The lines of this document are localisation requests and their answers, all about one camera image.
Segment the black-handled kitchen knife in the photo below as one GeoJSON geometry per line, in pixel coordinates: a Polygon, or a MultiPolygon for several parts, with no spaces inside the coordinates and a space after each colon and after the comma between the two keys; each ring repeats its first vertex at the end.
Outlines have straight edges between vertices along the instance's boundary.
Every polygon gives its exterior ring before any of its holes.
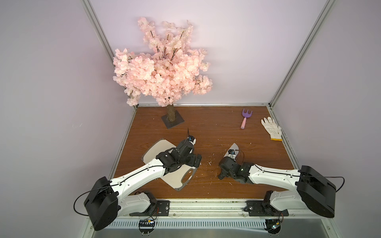
{"type": "Polygon", "coordinates": [[[238,154],[239,154],[239,147],[236,143],[233,143],[231,147],[225,153],[224,157],[229,157],[233,159],[234,161],[236,161],[236,157],[238,156],[238,154]]]}

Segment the white grey-rimmed cutting board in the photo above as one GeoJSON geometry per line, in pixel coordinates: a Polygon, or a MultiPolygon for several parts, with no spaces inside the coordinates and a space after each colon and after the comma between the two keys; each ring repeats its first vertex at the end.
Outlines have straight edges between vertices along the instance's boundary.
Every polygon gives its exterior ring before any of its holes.
{"type": "MultiPolygon", "coordinates": [[[[154,143],[142,156],[142,161],[147,164],[152,159],[156,157],[157,154],[163,152],[169,148],[175,147],[174,144],[170,143],[165,139],[161,139],[154,143]]],[[[161,179],[166,182],[173,189],[180,191],[182,190],[195,175],[197,171],[196,167],[191,167],[189,165],[182,165],[178,170],[168,173],[161,177],[161,179]]]]}

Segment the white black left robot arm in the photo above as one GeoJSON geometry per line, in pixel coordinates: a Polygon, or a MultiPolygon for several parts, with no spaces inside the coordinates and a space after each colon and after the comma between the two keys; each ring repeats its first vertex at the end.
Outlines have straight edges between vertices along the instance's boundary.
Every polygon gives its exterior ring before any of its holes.
{"type": "Polygon", "coordinates": [[[201,163],[202,156],[194,152],[195,144],[196,138],[191,135],[178,145],[161,139],[145,152],[142,167],[111,180],[98,179],[85,193],[84,201],[93,229],[100,231],[121,216],[153,216],[158,204],[153,194],[133,192],[156,179],[182,190],[188,184],[183,180],[186,174],[195,174],[201,163]]]}

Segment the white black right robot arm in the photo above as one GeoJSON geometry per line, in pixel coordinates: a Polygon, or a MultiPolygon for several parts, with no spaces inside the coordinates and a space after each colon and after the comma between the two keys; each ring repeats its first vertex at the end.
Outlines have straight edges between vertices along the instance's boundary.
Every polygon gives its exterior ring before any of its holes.
{"type": "Polygon", "coordinates": [[[242,184],[266,184],[281,188],[269,190],[262,201],[247,204],[245,211],[254,216],[287,216],[289,210],[309,209],[325,218],[334,218],[338,188],[310,166],[282,170],[254,163],[238,164],[226,156],[220,162],[219,179],[232,178],[242,184]]]}

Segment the white work glove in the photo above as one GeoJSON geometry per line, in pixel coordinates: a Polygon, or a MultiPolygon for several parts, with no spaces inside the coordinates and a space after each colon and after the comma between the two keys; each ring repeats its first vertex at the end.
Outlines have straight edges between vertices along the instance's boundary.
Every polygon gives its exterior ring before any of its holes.
{"type": "Polygon", "coordinates": [[[271,140],[282,141],[282,129],[271,117],[261,119],[261,123],[270,135],[271,140]]]}

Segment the purple pink garden fork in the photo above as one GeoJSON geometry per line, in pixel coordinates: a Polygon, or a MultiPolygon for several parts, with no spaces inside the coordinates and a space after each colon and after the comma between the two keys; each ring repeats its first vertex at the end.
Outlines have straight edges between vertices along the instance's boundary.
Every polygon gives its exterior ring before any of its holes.
{"type": "Polygon", "coordinates": [[[246,109],[242,110],[243,121],[242,121],[241,127],[240,127],[242,130],[245,129],[247,119],[250,118],[252,116],[252,114],[253,114],[253,111],[246,110],[246,109]]]}

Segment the pink artificial blossom tree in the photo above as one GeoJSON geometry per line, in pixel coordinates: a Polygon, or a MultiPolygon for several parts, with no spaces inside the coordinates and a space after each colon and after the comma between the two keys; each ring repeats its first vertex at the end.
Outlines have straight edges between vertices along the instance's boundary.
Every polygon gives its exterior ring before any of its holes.
{"type": "Polygon", "coordinates": [[[206,94],[212,89],[212,80],[201,75],[209,69],[205,49],[192,49],[193,25],[177,27],[163,22],[164,35],[156,31],[155,23],[141,17],[138,26],[143,41],[152,54],[117,49],[113,58],[114,81],[123,86],[128,95],[127,103],[136,106],[141,96],[152,96],[159,106],[167,108],[167,119],[176,119],[174,104],[184,95],[206,94]]]}

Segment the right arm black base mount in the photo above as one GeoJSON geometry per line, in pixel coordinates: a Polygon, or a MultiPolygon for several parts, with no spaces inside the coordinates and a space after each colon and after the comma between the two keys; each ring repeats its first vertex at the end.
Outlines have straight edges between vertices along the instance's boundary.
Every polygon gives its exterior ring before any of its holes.
{"type": "Polygon", "coordinates": [[[264,217],[275,217],[275,216],[289,216],[288,210],[277,210],[270,204],[270,197],[273,190],[266,192],[265,197],[262,201],[259,200],[248,200],[246,201],[246,206],[243,211],[248,212],[249,216],[264,216],[264,217]]]}

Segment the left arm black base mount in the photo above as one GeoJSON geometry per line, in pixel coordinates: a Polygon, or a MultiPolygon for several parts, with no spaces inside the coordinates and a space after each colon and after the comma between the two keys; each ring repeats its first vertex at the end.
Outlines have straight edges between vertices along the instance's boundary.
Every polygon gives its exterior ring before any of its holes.
{"type": "Polygon", "coordinates": [[[140,200],[147,201],[149,205],[142,212],[129,213],[130,216],[169,216],[169,200],[157,200],[149,191],[136,192],[134,196],[139,196],[140,200]]]}

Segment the aluminium front rail frame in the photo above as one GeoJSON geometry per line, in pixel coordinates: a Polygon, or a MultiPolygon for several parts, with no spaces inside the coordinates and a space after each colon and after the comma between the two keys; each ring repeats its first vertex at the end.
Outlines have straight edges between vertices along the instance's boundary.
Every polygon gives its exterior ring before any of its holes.
{"type": "Polygon", "coordinates": [[[86,223],[82,238],[341,238],[333,219],[309,210],[285,217],[250,216],[245,199],[171,199],[168,216],[122,217],[101,231],[86,223]]]}

